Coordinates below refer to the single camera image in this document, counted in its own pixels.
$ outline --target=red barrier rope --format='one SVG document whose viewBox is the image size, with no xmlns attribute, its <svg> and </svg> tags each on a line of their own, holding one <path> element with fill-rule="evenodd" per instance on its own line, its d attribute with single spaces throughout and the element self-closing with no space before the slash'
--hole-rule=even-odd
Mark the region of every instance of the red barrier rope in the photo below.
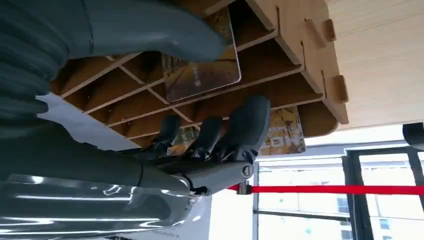
<svg viewBox="0 0 424 240">
<path fill-rule="evenodd" d="M 228 189 L 237 191 L 238 185 Z M 328 194 L 381 194 L 424 195 L 424 186 L 252 186 L 252 193 L 328 193 Z"/>
</svg>

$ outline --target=wooden panel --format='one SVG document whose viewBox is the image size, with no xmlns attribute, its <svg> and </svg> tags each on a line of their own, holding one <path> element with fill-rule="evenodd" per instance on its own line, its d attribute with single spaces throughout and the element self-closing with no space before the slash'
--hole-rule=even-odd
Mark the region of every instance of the wooden panel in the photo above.
<svg viewBox="0 0 424 240">
<path fill-rule="evenodd" d="M 294 64 L 303 64 L 301 47 L 302 29 L 305 27 L 303 1 L 308 0 L 275 1 L 279 12 L 279 36 L 276 40 Z"/>
<path fill-rule="evenodd" d="M 116 68 L 104 76 L 103 83 L 94 90 L 84 110 L 87 113 L 94 112 L 140 92 L 142 87 L 143 85 Z"/>
<path fill-rule="evenodd" d="M 276 0 L 246 0 L 246 2 L 266 29 L 271 31 L 278 27 Z"/>
<path fill-rule="evenodd" d="M 131 122 L 129 130 L 126 134 L 128 138 L 144 137 L 159 133 L 162 120 L 168 115 L 175 115 L 172 110 L 162 111 L 153 115 L 145 116 Z M 180 118 L 180 125 L 186 126 L 188 122 Z"/>
<path fill-rule="evenodd" d="M 130 129 L 130 126 L 131 126 L 131 122 L 126 122 L 116 126 L 111 126 L 110 129 L 119 133 L 122 136 L 125 136 L 127 134 L 127 131 Z"/>
<path fill-rule="evenodd" d="M 172 0 L 172 2 L 187 9 L 192 14 L 205 17 L 228 6 L 234 0 Z"/>
<path fill-rule="evenodd" d="M 330 0 L 349 124 L 340 129 L 424 120 L 424 1 Z"/>
<path fill-rule="evenodd" d="M 194 122 L 201 122 L 209 116 L 228 117 L 245 99 L 256 95 L 268 98 L 273 108 L 319 101 L 322 97 L 309 87 L 301 74 L 296 74 L 203 100 L 197 105 Z"/>
<path fill-rule="evenodd" d="M 232 3 L 229 6 L 229 12 L 238 52 L 278 35 L 278 30 L 268 30 L 243 0 Z"/>
<path fill-rule="evenodd" d="M 324 136 L 338 127 L 338 122 L 322 101 L 297 106 L 305 138 Z"/>
<path fill-rule="evenodd" d="M 66 65 L 59 71 L 56 78 L 50 82 L 50 91 L 56 95 L 59 95 L 64 88 L 66 82 L 77 71 L 78 65 L 82 61 L 80 59 L 73 59 L 67 61 Z"/>
<path fill-rule="evenodd" d="M 129 54 L 113 61 L 110 61 L 104 56 L 84 58 L 83 62 L 79 64 L 78 69 L 66 82 L 60 96 L 65 98 L 75 93 L 137 55 L 138 53 Z"/>
<path fill-rule="evenodd" d="M 107 124 L 115 125 L 137 119 L 166 107 L 168 107 L 166 104 L 145 90 L 118 102 L 114 106 Z"/>
<path fill-rule="evenodd" d="M 111 114 L 110 106 L 101 108 L 100 110 L 94 111 L 89 115 L 96 119 L 97 121 L 106 124 L 108 122 L 109 115 Z"/>
</svg>

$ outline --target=robotic arm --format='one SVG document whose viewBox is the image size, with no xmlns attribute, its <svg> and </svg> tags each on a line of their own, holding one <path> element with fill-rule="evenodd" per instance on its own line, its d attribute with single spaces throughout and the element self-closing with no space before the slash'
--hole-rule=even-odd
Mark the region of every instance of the robotic arm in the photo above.
<svg viewBox="0 0 424 240">
<path fill-rule="evenodd" d="M 35 98 L 68 59 L 160 51 L 190 62 L 217 59 L 223 38 L 159 0 L 4 0 L 0 3 L 0 239 L 114 236 L 184 222 L 198 196 L 249 178 L 270 103 L 252 97 L 203 122 L 181 156 L 166 156 L 179 124 L 164 120 L 143 151 L 102 151 L 37 114 Z"/>
</svg>

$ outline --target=light wood surface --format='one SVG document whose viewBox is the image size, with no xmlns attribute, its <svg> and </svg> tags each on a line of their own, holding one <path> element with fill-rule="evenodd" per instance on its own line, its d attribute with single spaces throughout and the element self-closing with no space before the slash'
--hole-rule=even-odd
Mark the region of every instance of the light wood surface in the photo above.
<svg viewBox="0 0 424 240">
<path fill-rule="evenodd" d="M 328 0 L 350 123 L 424 120 L 424 1 Z"/>
</svg>

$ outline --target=metal surface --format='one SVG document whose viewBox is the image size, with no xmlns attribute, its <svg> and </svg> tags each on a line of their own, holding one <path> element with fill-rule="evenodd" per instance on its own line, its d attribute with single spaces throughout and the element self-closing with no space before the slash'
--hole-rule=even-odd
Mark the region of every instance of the metal surface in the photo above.
<svg viewBox="0 0 424 240">
<path fill-rule="evenodd" d="M 0 239 L 77 239 L 175 227 L 197 199 L 166 189 L 12 175 L 0 182 Z"/>
</svg>

